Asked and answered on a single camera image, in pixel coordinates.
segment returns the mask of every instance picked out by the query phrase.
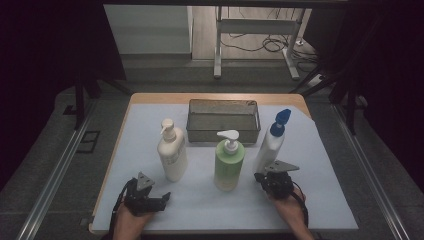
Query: spray bottle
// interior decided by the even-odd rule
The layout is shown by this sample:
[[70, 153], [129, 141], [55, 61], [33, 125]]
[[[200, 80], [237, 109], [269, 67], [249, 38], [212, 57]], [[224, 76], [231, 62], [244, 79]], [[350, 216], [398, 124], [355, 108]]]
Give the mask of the spray bottle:
[[283, 145], [285, 126], [289, 121], [291, 111], [285, 109], [277, 114], [275, 122], [269, 126], [262, 141], [261, 148], [253, 165], [254, 173], [265, 173], [265, 167], [272, 164], [277, 158], [278, 152]]

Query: pump bottle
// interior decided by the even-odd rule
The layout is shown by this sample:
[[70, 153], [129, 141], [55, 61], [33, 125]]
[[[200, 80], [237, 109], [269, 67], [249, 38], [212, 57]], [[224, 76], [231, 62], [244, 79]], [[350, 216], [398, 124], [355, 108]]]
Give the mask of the pump bottle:
[[237, 141], [236, 130], [217, 133], [226, 139], [218, 143], [215, 149], [215, 185], [222, 191], [233, 190], [240, 177], [241, 166], [245, 155], [243, 144]]
[[162, 121], [162, 139], [157, 150], [169, 181], [177, 182], [187, 168], [187, 153], [184, 133], [180, 128], [174, 128], [174, 121], [166, 118]]
[[285, 125], [290, 118], [290, 114], [290, 109], [279, 112], [275, 117], [275, 122], [268, 127], [253, 165], [254, 173], [265, 174], [265, 167], [276, 160], [278, 152], [283, 145]]

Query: aluminum rail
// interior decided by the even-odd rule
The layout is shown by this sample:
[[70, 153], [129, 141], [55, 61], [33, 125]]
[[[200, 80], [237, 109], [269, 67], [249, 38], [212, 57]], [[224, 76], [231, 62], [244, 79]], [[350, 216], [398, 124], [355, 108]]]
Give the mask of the aluminum rail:
[[340, 127], [342, 128], [350, 147], [354, 151], [355, 158], [358, 161], [362, 172], [364, 173], [365, 179], [368, 182], [368, 186], [370, 187], [374, 198], [377, 201], [377, 204], [380, 206], [380, 209], [386, 218], [387, 224], [389, 225], [393, 236], [397, 240], [409, 240], [408, 233], [406, 232], [402, 220], [400, 219], [396, 209], [394, 208], [392, 202], [390, 201], [380, 181], [378, 180], [377, 175], [375, 174], [370, 162], [368, 161], [366, 154], [362, 150], [358, 139], [356, 136], [351, 134], [348, 127], [346, 126], [344, 121], [345, 116], [341, 107], [339, 105], [332, 105], [332, 109], [337, 115]]
[[84, 136], [84, 132], [90, 123], [96, 105], [97, 100], [94, 99], [87, 103], [86, 118], [81, 124], [79, 130], [75, 130], [72, 134], [72, 137], [69, 140], [65, 151], [50, 174], [47, 183], [44, 185], [43, 190], [38, 196], [37, 201], [32, 207], [31, 212], [29, 213], [16, 239], [34, 239], [35, 235], [37, 234], [41, 222], [46, 216], [47, 210], [49, 209], [57, 189], [59, 188], [60, 183], [66, 174], [66, 170], [68, 169], [69, 164], [71, 163], [72, 158], [78, 148], [78, 144], [80, 143], [82, 137]]

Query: blue spray nozzle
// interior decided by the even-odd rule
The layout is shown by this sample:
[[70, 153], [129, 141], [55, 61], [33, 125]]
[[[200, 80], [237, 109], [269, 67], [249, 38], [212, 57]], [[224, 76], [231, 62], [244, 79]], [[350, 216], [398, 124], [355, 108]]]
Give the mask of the blue spray nozzle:
[[270, 133], [275, 137], [281, 137], [284, 134], [286, 123], [289, 121], [291, 114], [290, 109], [285, 109], [277, 114], [275, 123], [272, 124]]

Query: white pump head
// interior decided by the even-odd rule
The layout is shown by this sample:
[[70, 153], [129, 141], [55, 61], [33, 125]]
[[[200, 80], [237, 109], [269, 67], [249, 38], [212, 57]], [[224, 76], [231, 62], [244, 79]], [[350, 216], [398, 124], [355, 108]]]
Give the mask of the white pump head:
[[160, 132], [162, 134], [163, 139], [167, 142], [172, 142], [176, 138], [176, 134], [174, 131], [174, 121], [169, 118], [165, 118], [162, 121], [162, 131]]
[[233, 155], [237, 152], [239, 132], [236, 130], [222, 131], [217, 133], [220, 137], [225, 137], [227, 141], [224, 144], [224, 151], [227, 154]]

